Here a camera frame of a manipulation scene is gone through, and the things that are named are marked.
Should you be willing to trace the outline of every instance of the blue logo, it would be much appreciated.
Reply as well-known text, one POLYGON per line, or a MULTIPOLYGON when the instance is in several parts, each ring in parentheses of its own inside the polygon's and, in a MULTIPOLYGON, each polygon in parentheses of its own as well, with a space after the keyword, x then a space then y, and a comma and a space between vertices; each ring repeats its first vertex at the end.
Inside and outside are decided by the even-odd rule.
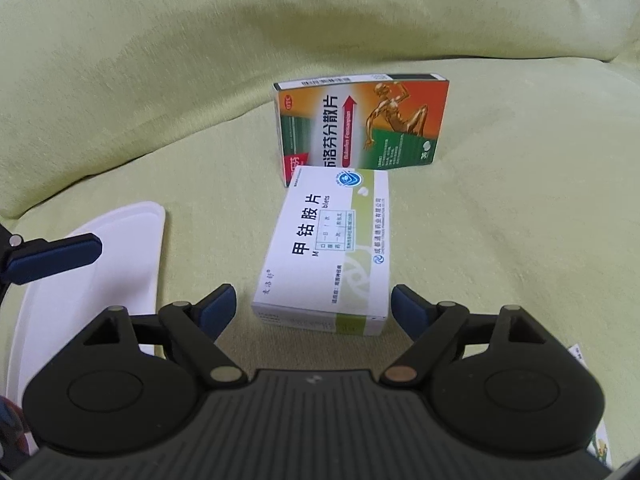
POLYGON ((338 186, 356 187, 362 184, 362 175, 355 171, 341 171, 335 181, 338 186))

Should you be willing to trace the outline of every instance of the white plastic tray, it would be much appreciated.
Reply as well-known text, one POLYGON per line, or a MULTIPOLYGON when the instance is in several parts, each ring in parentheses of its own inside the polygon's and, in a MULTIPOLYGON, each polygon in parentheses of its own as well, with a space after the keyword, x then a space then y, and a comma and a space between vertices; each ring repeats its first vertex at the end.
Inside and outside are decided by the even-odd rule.
MULTIPOLYGON (((22 405, 29 381, 95 316, 111 305, 154 314, 164 208, 139 202, 91 220, 69 236, 92 232, 102 254, 90 266, 27 286, 9 357, 6 396, 22 405)), ((153 347, 143 348, 153 353, 153 347)))

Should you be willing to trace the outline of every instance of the ibuprofen box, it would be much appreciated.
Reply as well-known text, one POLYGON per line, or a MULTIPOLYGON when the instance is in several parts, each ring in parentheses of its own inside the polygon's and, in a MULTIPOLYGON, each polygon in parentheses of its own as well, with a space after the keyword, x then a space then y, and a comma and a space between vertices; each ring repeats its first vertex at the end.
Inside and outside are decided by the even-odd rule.
POLYGON ((300 166, 252 308, 268 324, 377 335, 389 308, 385 171, 300 166))
POLYGON ((298 165, 388 170, 433 161, 449 81, 371 74, 276 83, 287 186, 298 165))

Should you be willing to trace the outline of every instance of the couch cushion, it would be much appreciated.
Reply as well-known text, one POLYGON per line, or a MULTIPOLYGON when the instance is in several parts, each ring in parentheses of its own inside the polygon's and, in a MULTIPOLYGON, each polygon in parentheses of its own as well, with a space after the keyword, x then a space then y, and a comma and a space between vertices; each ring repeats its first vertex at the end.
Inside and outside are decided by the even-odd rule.
POLYGON ((0 214, 265 102, 437 56, 610 59, 639 0, 0 0, 0 214))

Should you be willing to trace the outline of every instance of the green fabric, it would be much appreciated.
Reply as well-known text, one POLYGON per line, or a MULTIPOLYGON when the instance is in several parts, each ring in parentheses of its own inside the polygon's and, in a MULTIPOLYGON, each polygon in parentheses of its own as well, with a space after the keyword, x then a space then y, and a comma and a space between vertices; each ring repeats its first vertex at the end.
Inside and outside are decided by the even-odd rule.
MULTIPOLYGON (((580 343, 607 399, 614 464, 640 442, 640 82, 584 59, 407 62, 396 72, 452 81, 431 166, 389 172, 391 283, 475 312, 523 305, 563 343, 580 343)), ((252 110, 33 208, 15 230, 68 234, 112 208, 167 210, 159 304, 220 283, 238 314, 220 348, 263 368, 373 368, 408 347, 391 319, 364 338, 261 323, 250 302, 286 190, 273 105, 252 110)), ((0 308, 6 370, 23 287, 0 308)))
POLYGON ((9 231, 14 227, 15 223, 16 223, 15 219, 3 218, 0 216, 0 224, 2 224, 5 228, 9 229, 9 231))
MULTIPOLYGON (((631 26, 630 38, 640 38, 640 12, 631 26)), ((612 62, 640 70, 640 39, 631 42, 612 62)))
POLYGON ((438 56, 612 59, 639 0, 0 0, 0 214, 265 102, 438 56))

